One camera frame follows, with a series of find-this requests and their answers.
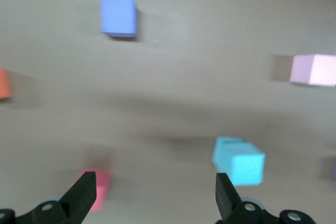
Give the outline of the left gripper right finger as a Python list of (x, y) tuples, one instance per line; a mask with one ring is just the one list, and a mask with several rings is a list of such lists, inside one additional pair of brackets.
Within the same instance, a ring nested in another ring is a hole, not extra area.
[(217, 223), (277, 223), (277, 218), (256, 203), (243, 201), (226, 173), (216, 174), (216, 204), (221, 216)]

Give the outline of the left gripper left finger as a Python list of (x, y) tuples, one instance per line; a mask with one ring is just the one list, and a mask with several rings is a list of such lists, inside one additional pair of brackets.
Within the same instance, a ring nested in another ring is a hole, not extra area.
[(16, 223), (82, 223), (96, 200), (96, 173), (85, 172), (58, 200), (16, 217)]

